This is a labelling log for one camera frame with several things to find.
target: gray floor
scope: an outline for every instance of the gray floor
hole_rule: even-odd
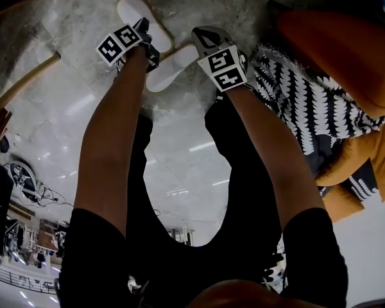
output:
[[[37,0],[0,17],[0,95],[53,51],[62,55],[9,105],[14,114],[7,134],[11,149],[2,161],[13,155],[27,160],[38,179],[71,203],[84,129],[116,75],[94,49],[109,31],[122,26],[117,1]],[[191,41],[193,27],[215,25],[250,54],[268,27],[268,0],[148,1],[176,47]],[[306,8],[328,0],[277,1]],[[210,145],[203,123],[213,99],[214,86],[196,64],[164,92],[144,95],[144,107],[155,123],[144,175],[151,202],[166,226],[195,230],[195,245],[208,242],[219,229],[228,197],[230,167]],[[29,204],[17,190],[13,195]],[[36,211],[52,220],[68,220],[71,208],[49,205]]]

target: person's right arm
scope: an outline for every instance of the person's right arm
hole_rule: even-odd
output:
[[[323,208],[314,176],[291,130],[247,87],[227,91],[271,178],[281,228],[302,211]]]

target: patterned throw blanket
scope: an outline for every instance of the patterned throw blanket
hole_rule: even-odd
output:
[[[308,74],[280,53],[259,46],[251,63],[256,95],[287,124],[315,175],[340,149],[343,139],[379,130],[385,116],[366,115],[332,78]],[[342,185],[361,201],[378,193],[372,167],[359,169]]]

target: metal railing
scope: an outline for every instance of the metal railing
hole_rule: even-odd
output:
[[[44,282],[43,280],[36,280],[31,277],[10,273],[9,271],[0,268],[0,281],[17,286],[21,289],[29,289],[30,291],[47,293],[55,295],[56,290],[54,283]]]

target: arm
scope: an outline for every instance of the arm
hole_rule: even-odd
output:
[[[148,66],[143,47],[130,52],[85,131],[74,203],[75,209],[99,215],[124,236],[128,170]]]
[[[291,130],[247,87],[227,91],[271,178],[282,229],[300,212],[324,208],[315,179]]]

